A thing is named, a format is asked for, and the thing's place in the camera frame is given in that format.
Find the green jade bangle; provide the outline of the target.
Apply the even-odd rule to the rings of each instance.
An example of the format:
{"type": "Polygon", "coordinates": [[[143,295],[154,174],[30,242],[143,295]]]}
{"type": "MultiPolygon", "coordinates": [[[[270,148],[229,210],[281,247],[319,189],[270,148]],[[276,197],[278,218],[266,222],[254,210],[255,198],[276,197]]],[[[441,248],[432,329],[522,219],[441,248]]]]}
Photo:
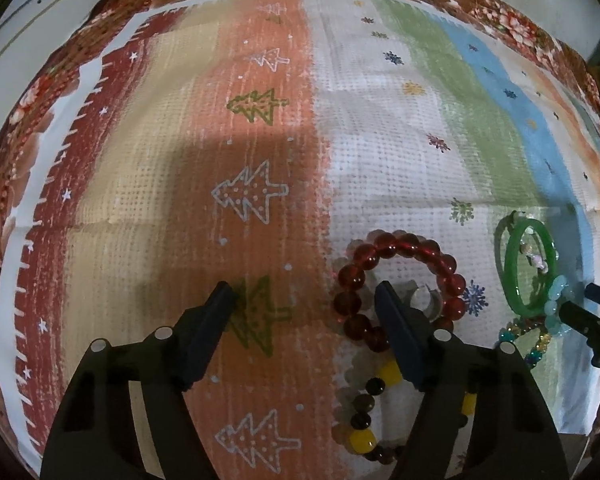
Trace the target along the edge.
{"type": "Polygon", "coordinates": [[[512,211],[506,220],[508,240],[502,264],[501,284],[509,307],[522,318],[536,318],[544,314],[547,301],[550,301],[550,290],[557,274],[558,252],[546,225],[535,218],[527,216],[520,210],[512,211]],[[539,242],[540,252],[535,254],[521,252],[522,242],[527,234],[539,242]],[[536,286],[528,300],[520,284],[519,258],[524,257],[536,273],[536,286]]]}

